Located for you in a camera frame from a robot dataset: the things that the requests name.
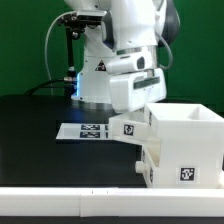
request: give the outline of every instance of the green backdrop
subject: green backdrop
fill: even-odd
[[[175,0],[181,30],[171,45],[174,66],[166,73],[169,99],[202,103],[224,112],[224,4],[220,0]],[[48,80],[44,42],[51,22],[69,8],[63,0],[0,0],[0,95],[23,94]],[[75,43],[81,69],[82,43]],[[167,62],[165,50],[161,63]],[[55,27],[49,42],[53,78],[67,72],[63,27]]]

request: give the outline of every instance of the qr code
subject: qr code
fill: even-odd
[[[149,125],[152,125],[152,112],[149,113]]]
[[[150,181],[153,183],[153,169],[150,167]]]
[[[83,124],[81,126],[81,130],[84,131],[99,131],[100,130],[100,125],[95,125],[95,124]]]
[[[134,135],[134,126],[133,125],[124,125],[124,135],[133,136]]]
[[[196,177],[195,168],[180,168],[180,181],[181,182],[194,182]]]
[[[142,150],[142,162],[145,162],[145,151]]]
[[[100,132],[80,132],[80,138],[89,138],[89,139],[94,139],[94,138],[100,138]]]

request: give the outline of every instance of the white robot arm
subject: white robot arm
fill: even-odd
[[[180,23],[173,0],[65,2],[80,15],[102,15],[102,41],[115,52],[105,57],[110,58],[105,59],[105,65],[109,75],[106,88],[116,112],[134,111],[166,97],[156,49],[166,42],[170,44],[178,33]]]

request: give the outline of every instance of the black cable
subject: black cable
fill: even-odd
[[[64,86],[43,86],[43,87],[40,87],[39,89],[50,89],[50,88],[53,88],[53,89],[62,89],[62,88],[70,88],[71,86],[74,86],[74,85],[64,85]]]
[[[29,89],[27,90],[24,95],[26,96],[31,96],[33,95],[34,92],[36,92],[38,89],[41,89],[41,88],[44,88],[46,87],[47,85],[50,85],[50,84],[53,84],[53,83],[57,83],[57,82],[64,82],[64,79],[52,79],[50,81],[47,81],[47,82],[44,82],[44,83],[41,83],[40,85],[32,88],[32,89]]]

